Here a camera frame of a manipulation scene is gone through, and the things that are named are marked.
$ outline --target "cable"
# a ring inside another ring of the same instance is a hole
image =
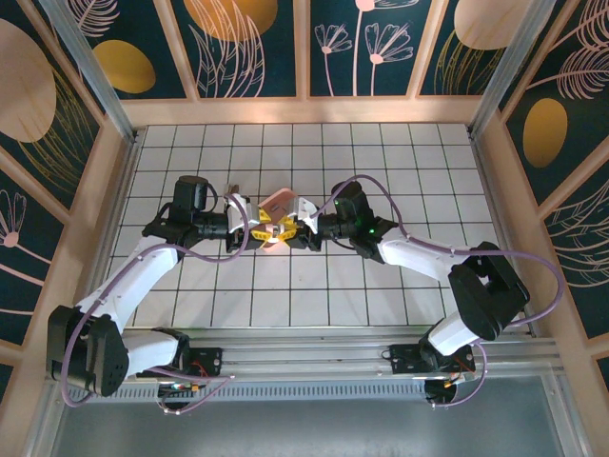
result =
[[[239,201],[235,197],[233,197],[232,194],[229,194],[229,193],[226,194],[225,197],[228,198],[230,201],[232,201],[235,204],[235,206],[241,213],[241,217],[246,222],[247,221],[246,210],[240,205]],[[86,401],[88,401],[88,399],[91,397],[91,392],[89,392],[87,395],[85,395],[84,398],[82,398],[81,400],[78,400],[78,401],[72,400],[69,396],[68,369],[69,369],[69,363],[71,360],[72,352],[74,351],[74,346],[76,345],[76,340],[78,339],[80,332],[83,330],[83,327],[85,326],[85,322],[93,315],[93,313],[100,306],[102,306],[106,302],[106,298],[109,296],[109,294],[112,292],[112,290],[123,280],[123,278],[131,271],[131,269],[133,267],[135,267],[135,265],[137,265],[139,262],[143,261],[144,258],[146,256],[150,255],[152,252],[155,252],[160,249],[165,249],[165,248],[176,249],[184,254],[189,254],[193,257],[196,257],[199,260],[203,260],[204,262],[209,262],[211,264],[225,264],[227,262],[231,262],[231,261],[237,259],[244,252],[244,250],[246,250],[247,240],[249,239],[249,228],[246,225],[244,227],[244,241],[239,246],[239,249],[237,249],[237,252],[235,252],[230,257],[216,259],[213,257],[207,257],[204,255],[201,255],[197,252],[194,252],[193,250],[183,248],[181,246],[163,243],[160,245],[155,245],[155,246],[151,246],[150,248],[144,249],[142,252],[140,252],[140,254],[138,256],[133,258],[121,271],[119,271],[116,274],[116,276],[114,276],[114,278],[108,283],[106,288],[104,290],[102,290],[102,293],[100,293],[97,300],[95,300],[93,305],[91,305],[91,308],[89,308],[88,311],[80,319],[80,321],[78,321],[78,324],[76,324],[74,331],[72,332],[72,334],[69,337],[68,344],[66,345],[66,352],[65,352],[64,358],[62,360],[61,382],[60,382],[61,395],[64,399],[64,402],[66,402],[66,405],[68,405],[69,407],[80,407]],[[197,405],[201,405],[203,402],[204,401],[197,402]]]
[[[213,195],[213,207],[211,207],[211,209],[208,209],[207,211],[202,211],[202,214],[209,214],[213,212],[213,210],[215,210],[218,206],[218,192],[216,192],[216,189],[211,185],[211,183],[207,183],[207,187],[209,188],[209,190],[211,190],[211,194]]]
[[[355,250],[355,248],[352,248],[351,246],[344,245],[343,243],[341,243],[336,238],[332,238],[332,243],[334,243],[335,245],[338,245],[338,246],[340,246],[341,248],[344,248],[344,249]]]
[[[210,393],[205,395],[203,398],[197,400],[196,402],[192,402],[189,405],[186,405],[185,407],[181,407],[179,409],[171,409],[171,408],[167,407],[165,404],[165,400],[167,398],[166,398],[166,396],[164,396],[161,399],[161,404],[159,406],[161,407],[161,409],[163,410],[163,412],[165,414],[173,414],[176,416],[179,416],[180,414],[184,414],[186,412],[191,412],[193,409],[196,409],[197,407],[199,407],[200,405],[205,403],[207,400],[209,400],[211,397],[213,397],[215,394],[217,394],[222,387],[224,387],[226,384],[228,384],[230,381],[232,381],[235,378],[235,376],[232,374],[228,377],[192,376],[189,374],[182,373],[180,371],[171,371],[169,369],[159,368],[159,367],[150,368],[148,371],[152,371],[153,373],[157,373],[157,374],[163,374],[165,376],[172,376],[174,378],[184,379],[185,381],[190,381],[190,382],[195,382],[195,383],[200,383],[200,382],[204,382],[204,381],[214,381],[214,380],[218,381],[221,379],[223,380],[223,382],[219,386],[217,386],[215,389],[213,389]]]
[[[471,393],[469,395],[467,395],[466,397],[461,398],[460,400],[457,400],[456,402],[447,403],[446,405],[440,405],[440,407],[449,408],[449,407],[456,407],[458,405],[462,405],[463,403],[471,400],[481,389],[482,384],[484,384],[484,380],[486,380],[486,367],[488,365],[488,359],[486,357],[486,350],[479,343],[475,343],[472,346],[477,347],[480,350],[480,352],[482,353],[482,375],[480,377],[480,380],[478,381],[478,384],[476,385],[476,388],[474,388],[474,390],[472,390]]]
[[[536,314],[533,314],[532,316],[519,319],[518,321],[514,321],[510,325],[508,325],[508,327],[517,327],[517,326],[521,326],[524,324],[529,324],[531,322],[537,321],[538,319],[541,319],[542,317],[547,316],[559,304],[559,301],[562,298],[562,294],[564,293],[564,290],[565,290],[565,283],[564,283],[564,279],[562,278],[562,275],[560,274],[559,269],[554,264],[552,264],[550,261],[548,261],[538,255],[531,254],[528,252],[520,252],[517,250],[499,249],[499,250],[471,251],[471,250],[464,250],[464,249],[445,248],[443,246],[438,246],[434,243],[428,243],[424,240],[415,238],[414,236],[411,236],[410,233],[408,233],[408,231],[406,231],[406,229],[403,225],[402,213],[398,209],[396,202],[393,200],[393,198],[391,198],[391,195],[389,195],[389,192],[387,191],[387,189],[385,189],[384,186],[378,180],[376,180],[375,178],[373,178],[372,176],[369,176],[367,174],[356,174],[355,176],[351,176],[350,178],[344,180],[336,188],[336,190],[334,190],[334,192],[332,192],[332,195],[330,195],[330,197],[327,199],[327,201],[325,201],[325,203],[315,213],[313,213],[310,216],[311,219],[315,219],[320,214],[322,214],[324,212],[324,210],[330,205],[330,203],[338,196],[339,193],[341,193],[341,191],[350,182],[356,181],[358,179],[367,179],[368,181],[372,181],[383,192],[384,196],[387,197],[387,200],[389,201],[389,205],[391,206],[391,208],[393,208],[394,211],[396,211],[396,215],[398,216],[398,227],[399,227],[400,231],[402,232],[402,235],[406,238],[406,241],[408,241],[408,242],[411,242],[422,248],[426,248],[426,249],[438,252],[440,254],[448,254],[451,256],[455,256],[455,255],[471,256],[472,254],[475,253],[476,255],[480,255],[480,256],[508,256],[508,257],[520,257],[522,259],[527,259],[527,260],[535,260],[536,262],[540,262],[541,264],[546,266],[550,271],[552,271],[552,273],[554,274],[554,276],[556,277],[557,282],[558,282],[558,288],[556,291],[556,295],[554,296],[554,299],[550,302],[550,304],[544,310],[542,310]]]

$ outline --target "beige circle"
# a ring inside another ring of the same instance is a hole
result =
[[[530,0],[459,0],[455,9],[457,38],[473,50],[505,48],[511,43],[530,3]]]
[[[29,35],[0,19],[0,131],[23,143],[41,139],[55,117],[52,67]]]
[[[522,145],[524,157],[536,169],[547,167],[559,155],[567,136],[564,107],[552,98],[542,98],[526,115]]]

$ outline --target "grid tile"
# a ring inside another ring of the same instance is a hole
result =
[[[263,126],[235,126],[232,144],[233,146],[261,146],[263,144]]]
[[[413,145],[441,145],[436,124],[410,124]]]
[[[289,326],[289,290],[254,290],[253,293],[253,327]]]
[[[265,126],[263,140],[265,146],[291,146],[292,126],[291,124],[277,124]]]
[[[235,126],[206,126],[203,146],[231,146]]]
[[[386,169],[382,146],[355,146],[353,153],[358,169]]]
[[[178,126],[173,140],[173,146],[202,146],[206,126]]]
[[[438,124],[444,145],[469,145],[467,129],[463,124]]]
[[[412,145],[408,124],[381,124],[384,145]]]
[[[199,167],[201,148],[173,148],[167,169],[192,170]]]
[[[165,171],[171,156],[171,148],[142,148],[138,171]]]
[[[353,169],[352,146],[324,146],[325,169]]]
[[[383,146],[384,160],[388,169],[415,169],[415,154],[412,146]]]
[[[143,226],[170,201],[180,176],[203,176],[219,193],[228,182],[239,185],[255,203],[288,187],[320,206],[334,186],[356,172],[388,187],[413,235],[454,246],[497,243],[463,126],[160,126],[151,127],[145,139],[108,274],[125,262]],[[375,214],[395,219],[378,188],[361,184]],[[331,206],[326,212],[334,211]],[[227,255],[220,241],[204,241],[193,250]],[[455,309],[445,278],[439,282],[411,269],[363,260],[324,242],[321,252],[278,245],[246,251],[242,259],[220,266],[187,255],[154,286],[132,324],[432,325]]]
[[[290,325],[294,327],[327,326],[326,290],[292,290]]]
[[[354,145],[381,145],[383,143],[379,124],[353,124],[351,135]]]
[[[144,139],[144,147],[173,145],[176,126],[150,126]]]
[[[292,141],[296,145],[320,145],[322,143],[321,124],[297,124],[294,126]]]
[[[328,292],[331,326],[367,326],[365,290],[335,289]]]
[[[291,146],[263,147],[262,169],[292,169]]]

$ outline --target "metal extrusion frame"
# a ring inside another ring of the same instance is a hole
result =
[[[135,164],[141,149],[140,138],[128,155],[127,165],[117,191],[117,205],[108,217],[106,236],[98,249],[97,268],[89,278],[93,290],[103,281],[108,267],[108,250],[124,211]],[[483,156],[478,155],[483,174]],[[501,218],[491,197],[493,219]],[[416,344],[428,327],[361,327],[361,328],[206,328],[181,329],[190,337],[194,348],[219,347],[223,353],[223,374],[234,374],[232,383],[211,401],[272,401],[301,399],[399,398],[423,401],[425,376],[393,375],[383,351],[393,344]],[[128,329],[134,335],[140,329]],[[489,377],[539,376],[560,436],[564,455],[590,455],[587,438],[564,382],[558,348],[549,338],[504,333],[500,340],[485,343]],[[479,350],[474,348],[479,363]],[[157,402],[158,387],[171,382],[168,378],[127,379],[111,397],[93,397],[92,402]],[[196,399],[202,389],[191,398]],[[72,390],[75,398],[83,395]],[[38,415],[29,431],[27,456],[48,456],[66,417],[58,384],[47,381]]]

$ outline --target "wall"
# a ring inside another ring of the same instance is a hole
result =
[[[609,2],[560,6],[482,143],[512,243],[554,259],[567,281],[540,324],[557,339],[584,424],[606,455]],[[542,308],[556,281],[538,266],[521,268]]]
[[[2,3],[0,41],[0,442],[12,456],[45,377],[49,313],[73,302],[125,145],[30,2]]]
[[[144,126],[469,122],[530,0],[82,3],[68,1]]]

